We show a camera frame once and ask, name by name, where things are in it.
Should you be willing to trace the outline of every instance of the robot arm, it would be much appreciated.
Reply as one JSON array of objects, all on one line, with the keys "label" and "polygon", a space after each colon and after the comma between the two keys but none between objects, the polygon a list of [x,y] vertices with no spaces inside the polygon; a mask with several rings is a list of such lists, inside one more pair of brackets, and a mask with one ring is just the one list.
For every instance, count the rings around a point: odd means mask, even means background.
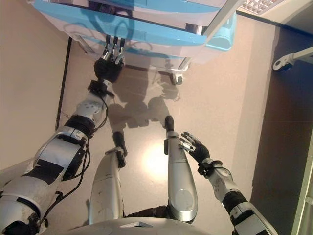
[{"label": "robot arm", "polygon": [[278,235],[271,224],[241,194],[230,171],[221,161],[210,158],[207,148],[193,135],[184,132],[181,147],[199,164],[198,172],[210,181],[215,197],[223,204],[234,225],[235,235]]},{"label": "robot arm", "polygon": [[[33,169],[8,182],[1,189],[1,234],[38,233],[52,207],[78,188],[87,168],[85,165],[89,154],[89,139],[107,119],[107,104],[114,96],[110,92],[110,85],[116,81],[122,69],[122,62],[116,63],[110,55],[111,52],[106,51],[106,57],[96,61],[94,70],[98,80],[91,81],[87,98],[77,106],[65,125],[38,150]],[[82,173],[75,175],[81,162]],[[57,192],[61,181],[77,176],[81,176],[81,180],[72,191],[66,195]],[[56,193],[59,196],[53,203]]]}]

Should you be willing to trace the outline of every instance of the wall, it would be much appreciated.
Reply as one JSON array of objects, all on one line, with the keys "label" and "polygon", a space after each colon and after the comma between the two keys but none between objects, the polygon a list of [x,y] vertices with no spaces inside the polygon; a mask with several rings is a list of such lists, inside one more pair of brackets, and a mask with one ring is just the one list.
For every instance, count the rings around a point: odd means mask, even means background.
[{"label": "wall", "polygon": [[313,34],[312,12],[312,0],[284,0],[277,6],[260,15],[260,17],[286,24],[288,26]]},{"label": "wall", "polygon": [[1,1],[0,170],[34,156],[53,133],[67,36],[26,0]]}]

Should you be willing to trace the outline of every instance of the wire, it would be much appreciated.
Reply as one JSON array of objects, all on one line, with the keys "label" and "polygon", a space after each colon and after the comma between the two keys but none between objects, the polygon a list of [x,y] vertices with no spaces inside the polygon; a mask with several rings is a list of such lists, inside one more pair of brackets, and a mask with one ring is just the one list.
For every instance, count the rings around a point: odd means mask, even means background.
[{"label": "wire", "polygon": [[84,178],[84,173],[87,169],[87,167],[85,167],[85,164],[86,164],[86,160],[87,160],[87,155],[90,156],[90,151],[89,151],[89,140],[87,140],[87,144],[86,144],[86,153],[85,153],[85,157],[84,157],[84,162],[83,162],[83,170],[82,172],[79,174],[80,175],[80,179],[79,179],[79,182],[78,184],[75,186],[75,188],[73,188],[70,192],[68,192],[67,194],[63,195],[62,192],[59,192],[59,191],[56,191],[56,194],[58,194],[56,200],[54,201],[54,203],[47,209],[47,211],[45,212],[42,220],[41,220],[41,223],[45,220],[45,218],[47,217],[47,215],[50,213],[50,211],[59,203],[61,202],[62,200],[64,200],[66,197],[68,197],[70,194],[72,194],[73,192],[75,192],[79,186],[81,185],[82,181],[83,181],[83,178]]},{"label": "wire", "polygon": [[[97,96],[103,101],[104,105],[106,106],[106,117],[104,118],[104,120],[102,121],[102,123],[100,123],[100,125],[98,127],[96,127],[94,130],[93,130],[93,133],[95,133],[97,130],[99,130],[101,127],[103,127],[106,122],[107,122],[107,119],[108,119],[108,116],[109,116],[109,108],[108,108],[108,105],[107,103],[104,101],[104,99],[102,98],[101,95],[97,94]],[[52,205],[47,209],[47,211],[45,212],[42,220],[41,220],[41,223],[44,222],[45,218],[47,217],[47,215],[50,213],[50,211],[59,203],[61,202],[62,200],[64,200],[66,197],[68,197],[70,194],[72,194],[73,192],[75,192],[79,186],[81,185],[82,181],[83,181],[83,178],[84,178],[84,173],[85,171],[87,170],[87,168],[89,167],[90,165],[90,161],[91,161],[91,157],[90,157],[90,150],[89,150],[89,141],[90,141],[90,138],[87,139],[87,144],[86,144],[86,152],[85,152],[85,157],[84,157],[84,162],[83,162],[83,167],[82,167],[82,172],[67,179],[67,180],[72,180],[72,179],[75,179],[77,177],[80,176],[80,179],[79,179],[79,182],[78,184],[75,186],[75,188],[73,188],[70,192],[68,192],[67,194],[63,195],[62,192],[60,191],[56,191],[56,194],[58,194],[56,200],[54,201],[54,203],[52,203]]]},{"label": "wire", "polygon": [[93,133],[95,133],[97,130],[99,130],[101,127],[103,127],[106,124],[108,116],[109,116],[109,108],[108,108],[107,103],[104,101],[104,99],[102,98],[100,94],[97,94],[97,96],[102,100],[102,102],[106,106],[106,117],[104,118],[103,122],[100,123],[100,125],[93,130]]},{"label": "wire", "polygon": [[75,175],[75,176],[73,176],[73,177],[70,177],[70,178],[68,178],[68,179],[66,179],[66,180],[62,180],[62,181],[68,181],[68,180],[75,179],[75,178],[77,178],[78,176],[82,175],[82,173],[85,172],[85,171],[88,169],[88,167],[89,167],[89,165],[90,165],[91,157],[90,157],[89,148],[86,149],[86,151],[87,151],[87,154],[88,154],[88,162],[87,162],[86,167],[85,167],[84,169],[82,169],[82,172],[80,172],[79,174],[77,174],[77,175]]}]

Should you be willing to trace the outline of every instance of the drawer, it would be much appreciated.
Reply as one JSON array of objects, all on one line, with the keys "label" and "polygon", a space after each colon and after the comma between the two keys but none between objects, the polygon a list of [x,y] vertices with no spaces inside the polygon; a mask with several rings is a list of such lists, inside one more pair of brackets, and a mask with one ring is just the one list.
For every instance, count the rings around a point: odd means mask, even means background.
[{"label": "drawer", "polygon": [[[83,37],[83,40],[94,51],[95,55],[91,56],[97,59],[102,55],[105,42],[86,36]],[[177,70],[184,58],[131,47],[125,51],[125,62],[127,65],[167,72]]]},{"label": "drawer", "polygon": [[185,0],[92,0],[132,11],[134,17],[154,21],[178,21],[188,24],[208,26],[216,16],[219,7]]},{"label": "drawer", "polygon": [[105,41],[109,34],[125,38],[125,47],[182,57],[196,55],[206,41],[206,36],[84,8],[42,0],[36,0],[34,6],[74,39],[78,35]]}]

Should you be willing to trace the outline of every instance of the black baseboard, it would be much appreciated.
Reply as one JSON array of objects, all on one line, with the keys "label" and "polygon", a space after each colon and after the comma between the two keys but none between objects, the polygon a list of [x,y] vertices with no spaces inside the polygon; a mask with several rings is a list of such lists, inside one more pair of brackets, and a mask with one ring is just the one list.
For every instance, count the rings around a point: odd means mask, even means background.
[{"label": "black baseboard", "polygon": [[264,23],[268,23],[268,24],[280,27],[280,28],[291,30],[291,31],[296,32],[296,33],[300,33],[300,34],[305,35],[305,36],[313,37],[313,34],[310,34],[308,32],[302,31],[300,29],[297,29],[297,28],[294,28],[294,27],[291,27],[291,26],[288,26],[288,25],[285,25],[285,24],[282,24],[282,23],[271,21],[271,20],[268,20],[268,19],[256,16],[256,15],[252,15],[252,14],[249,14],[249,13],[246,13],[246,12],[242,12],[242,11],[236,11],[236,13],[237,13],[237,15],[245,16],[245,17],[254,19],[256,21],[261,21],[261,22],[264,22]]}]

